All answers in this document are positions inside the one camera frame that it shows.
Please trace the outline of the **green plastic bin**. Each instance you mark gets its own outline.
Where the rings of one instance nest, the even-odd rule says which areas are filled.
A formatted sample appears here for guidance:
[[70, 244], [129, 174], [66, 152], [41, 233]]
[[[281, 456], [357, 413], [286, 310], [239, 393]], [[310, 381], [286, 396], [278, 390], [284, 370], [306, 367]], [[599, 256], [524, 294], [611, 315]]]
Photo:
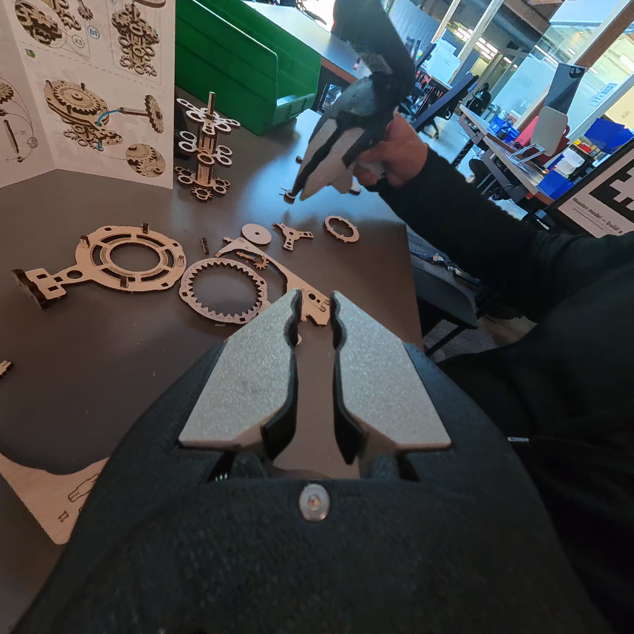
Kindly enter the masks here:
[[254, 70], [265, 79], [247, 79], [247, 87], [264, 89], [264, 131], [286, 123], [313, 106], [321, 72], [321, 56], [296, 36], [244, 1], [207, 1], [209, 8], [251, 40]]
[[199, 1], [176, 2], [179, 87], [262, 135], [274, 128], [278, 57]]

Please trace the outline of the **person's right forearm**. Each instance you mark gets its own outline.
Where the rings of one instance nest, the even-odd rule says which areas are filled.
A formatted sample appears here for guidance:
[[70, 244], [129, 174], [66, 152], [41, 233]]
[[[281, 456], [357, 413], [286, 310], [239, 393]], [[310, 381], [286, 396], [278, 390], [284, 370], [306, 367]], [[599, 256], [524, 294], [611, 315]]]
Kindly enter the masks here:
[[415, 233], [537, 322], [565, 302], [600, 319], [633, 320], [633, 236], [540, 231], [512, 218], [430, 151], [400, 187], [369, 186]]

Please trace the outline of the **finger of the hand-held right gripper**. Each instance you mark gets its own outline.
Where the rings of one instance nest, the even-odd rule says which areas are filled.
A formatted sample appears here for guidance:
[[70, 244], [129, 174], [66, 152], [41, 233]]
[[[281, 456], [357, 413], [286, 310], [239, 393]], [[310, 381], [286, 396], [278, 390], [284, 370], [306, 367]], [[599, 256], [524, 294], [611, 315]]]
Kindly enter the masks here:
[[336, 156], [330, 156], [342, 132], [336, 119], [322, 117], [305, 151], [291, 196], [312, 196], [337, 175]]
[[[327, 186], [334, 186], [335, 189], [344, 194], [348, 192], [352, 184], [353, 163], [356, 160], [353, 157], [352, 159], [347, 159], [348, 163], [346, 163], [344, 156], [353, 148], [367, 130], [358, 126], [347, 129], [338, 126], [338, 129], [341, 130], [342, 134], [330, 153], [330, 156], [337, 157], [336, 166], [338, 170], [335, 178]], [[299, 196], [299, 199], [304, 201], [309, 197], [311, 196]]]

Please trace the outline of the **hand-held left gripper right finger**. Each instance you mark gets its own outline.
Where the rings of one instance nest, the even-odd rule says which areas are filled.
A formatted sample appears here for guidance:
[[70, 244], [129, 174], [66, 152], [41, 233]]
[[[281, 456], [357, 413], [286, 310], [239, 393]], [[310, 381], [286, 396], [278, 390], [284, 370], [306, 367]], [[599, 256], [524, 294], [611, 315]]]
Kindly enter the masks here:
[[450, 448], [406, 344], [339, 291], [331, 323], [334, 431], [345, 463]]

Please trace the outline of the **person's black clothed torso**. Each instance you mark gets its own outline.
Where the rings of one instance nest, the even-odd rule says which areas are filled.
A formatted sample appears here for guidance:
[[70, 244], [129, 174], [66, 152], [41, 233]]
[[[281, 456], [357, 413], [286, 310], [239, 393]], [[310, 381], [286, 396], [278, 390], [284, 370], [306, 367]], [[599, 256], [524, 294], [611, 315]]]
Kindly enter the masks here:
[[633, 235], [512, 226], [429, 241], [535, 326], [443, 371], [521, 459], [568, 558], [618, 633], [633, 632]]

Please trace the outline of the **framed marker sign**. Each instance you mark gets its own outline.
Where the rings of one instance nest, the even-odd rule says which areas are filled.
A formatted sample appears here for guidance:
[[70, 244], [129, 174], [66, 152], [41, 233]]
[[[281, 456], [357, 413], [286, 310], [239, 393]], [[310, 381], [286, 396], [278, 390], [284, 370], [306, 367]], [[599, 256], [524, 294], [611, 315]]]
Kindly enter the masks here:
[[555, 209], [593, 237], [633, 232], [633, 141], [605, 160], [560, 200]]

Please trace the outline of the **person's right hand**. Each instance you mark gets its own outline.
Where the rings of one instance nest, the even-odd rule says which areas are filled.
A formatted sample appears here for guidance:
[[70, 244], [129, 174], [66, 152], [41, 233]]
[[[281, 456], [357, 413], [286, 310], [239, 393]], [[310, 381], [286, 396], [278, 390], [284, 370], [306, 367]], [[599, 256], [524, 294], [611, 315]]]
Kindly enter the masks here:
[[365, 165], [381, 163], [383, 178], [392, 187], [400, 188], [423, 169], [428, 153], [427, 144], [402, 115], [395, 113], [383, 140], [360, 154], [353, 175], [360, 185], [374, 186], [380, 178]]

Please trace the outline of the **blue storage bin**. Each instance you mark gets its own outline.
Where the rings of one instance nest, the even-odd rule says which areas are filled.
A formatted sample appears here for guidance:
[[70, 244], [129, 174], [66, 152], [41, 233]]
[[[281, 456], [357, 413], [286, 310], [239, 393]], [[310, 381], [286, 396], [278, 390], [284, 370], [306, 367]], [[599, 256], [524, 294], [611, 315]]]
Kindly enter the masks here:
[[574, 182], [568, 180], [556, 170], [547, 172], [537, 188], [552, 200], [556, 200], [567, 193], [574, 186]]
[[600, 117], [588, 128], [585, 138], [601, 152], [611, 155], [633, 139], [633, 133], [620, 123]]

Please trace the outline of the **long wooden side frame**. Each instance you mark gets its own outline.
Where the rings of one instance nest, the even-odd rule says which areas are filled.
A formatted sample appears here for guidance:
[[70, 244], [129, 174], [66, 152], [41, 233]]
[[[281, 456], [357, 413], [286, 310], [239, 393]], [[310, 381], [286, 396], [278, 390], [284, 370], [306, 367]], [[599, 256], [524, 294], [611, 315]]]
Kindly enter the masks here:
[[51, 541], [68, 542], [105, 458], [70, 474], [53, 474], [20, 465], [1, 455], [1, 475], [34, 516]]
[[225, 245], [216, 252], [217, 258], [239, 258], [236, 255], [236, 251], [266, 255], [270, 259], [268, 267], [272, 267], [282, 276], [284, 291], [300, 290], [302, 296], [301, 321], [311, 320], [316, 326], [322, 327], [328, 324], [331, 309], [330, 300], [325, 294], [318, 291], [297, 274], [293, 273], [288, 267], [267, 255], [261, 248], [245, 240], [243, 237], [230, 238], [225, 236], [223, 237], [223, 242]]

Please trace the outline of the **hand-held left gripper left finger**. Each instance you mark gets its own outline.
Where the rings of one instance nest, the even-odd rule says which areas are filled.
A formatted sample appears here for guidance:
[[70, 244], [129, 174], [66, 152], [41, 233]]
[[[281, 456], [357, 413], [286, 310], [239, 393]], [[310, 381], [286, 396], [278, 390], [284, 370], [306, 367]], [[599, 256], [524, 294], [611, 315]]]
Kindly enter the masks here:
[[226, 340], [178, 443], [274, 460], [297, 425], [300, 290], [290, 290]]

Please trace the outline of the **three-armed wooden part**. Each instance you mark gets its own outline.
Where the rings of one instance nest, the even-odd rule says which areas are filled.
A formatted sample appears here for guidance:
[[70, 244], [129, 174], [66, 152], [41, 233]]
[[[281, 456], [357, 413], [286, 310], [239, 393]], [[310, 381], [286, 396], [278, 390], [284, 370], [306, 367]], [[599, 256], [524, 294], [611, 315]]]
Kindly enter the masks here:
[[292, 252], [295, 243], [300, 239], [313, 240], [314, 236], [310, 231], [300, 231], [283, 223], [273, 223], [272, 226], [281, 231], [284, 237], [283, 249]]

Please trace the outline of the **folded white instruction sheet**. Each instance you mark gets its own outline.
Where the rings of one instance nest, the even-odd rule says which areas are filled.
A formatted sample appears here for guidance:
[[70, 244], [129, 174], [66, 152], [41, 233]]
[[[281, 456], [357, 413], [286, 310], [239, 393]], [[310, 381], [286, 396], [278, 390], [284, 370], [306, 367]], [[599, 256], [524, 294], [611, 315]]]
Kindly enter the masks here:
[[175, 1], [1, 2], [1, 186], [52, 170], [172, 187]]

